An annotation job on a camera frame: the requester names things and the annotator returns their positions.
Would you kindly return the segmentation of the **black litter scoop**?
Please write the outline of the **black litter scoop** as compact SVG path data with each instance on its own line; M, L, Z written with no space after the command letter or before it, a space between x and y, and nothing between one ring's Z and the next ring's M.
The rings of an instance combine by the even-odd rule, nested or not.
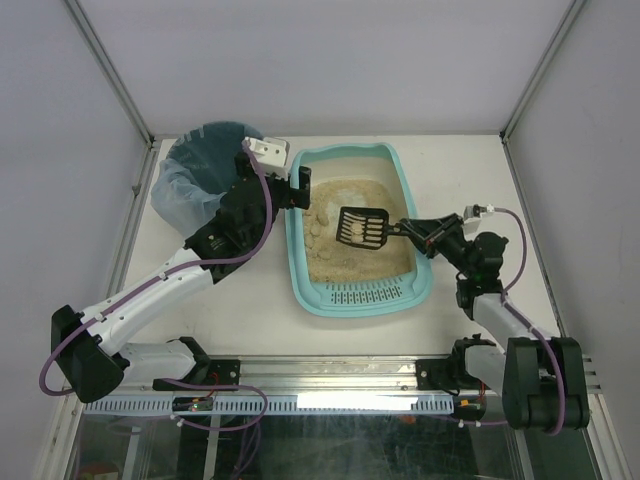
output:
M335 239L346 246L379 250L389 237L407 237L400 224L391 224L389 212L381 208L340 208Z

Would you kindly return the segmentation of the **black trash bin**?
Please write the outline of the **black trash bin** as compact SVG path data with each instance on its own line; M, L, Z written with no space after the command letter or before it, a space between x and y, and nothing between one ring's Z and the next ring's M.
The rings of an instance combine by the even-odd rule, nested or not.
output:
M235 156L246 137L262 140L254 127L235 121L203 124L181 135L170 148L162 172L209 194L225 192L236 180Z

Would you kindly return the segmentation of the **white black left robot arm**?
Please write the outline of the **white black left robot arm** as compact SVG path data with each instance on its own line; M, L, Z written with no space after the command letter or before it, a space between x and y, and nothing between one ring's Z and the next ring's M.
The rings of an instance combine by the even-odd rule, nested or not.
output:
M51 320L51 357L85 403L123 384L157 390L208 389L223 381L214 360L192 337L135 344L132 337L162 311L211 287L246 263L265 243L280 210L310 206L311 170L296 186L274 173L256 172L245 153L235 157L237 180L215 215L147 278L103 302L76 312L69 305Z

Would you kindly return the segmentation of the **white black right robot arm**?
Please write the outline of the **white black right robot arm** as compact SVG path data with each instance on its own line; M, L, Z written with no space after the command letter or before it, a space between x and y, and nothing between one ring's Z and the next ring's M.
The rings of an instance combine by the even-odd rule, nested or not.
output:
M500 279L507 238L481 232L469 240L464 234L467 220L505 211L473 205L464 215L402 219L392 230L407 236L426 257L440 255L456 269L458 306L493 338L466 346L459 362L466 375L500 395L506 423L549 435L583 429L590 409L579 343L544 333L513 304L509 292L515 284Z

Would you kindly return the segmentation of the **translucent blue bin liner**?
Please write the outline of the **translucent blue bin liner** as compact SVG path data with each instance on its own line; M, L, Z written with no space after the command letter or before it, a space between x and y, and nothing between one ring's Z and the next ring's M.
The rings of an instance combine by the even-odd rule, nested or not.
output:
M151 189L151 205L183 238L188 238L214 217L221 198L238 179L238 174L225 192L209 194L198 187L187 186L178 178L171 180L162 172L164 160L159 164L159 176Z

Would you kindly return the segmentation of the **beige litter clump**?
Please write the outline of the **beige litter clump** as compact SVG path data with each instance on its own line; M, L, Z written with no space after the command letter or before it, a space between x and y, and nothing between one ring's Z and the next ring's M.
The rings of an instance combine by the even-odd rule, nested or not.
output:
M352 243L361 244L364 242L366 228L363 223L352 223L350 225L350 240Z

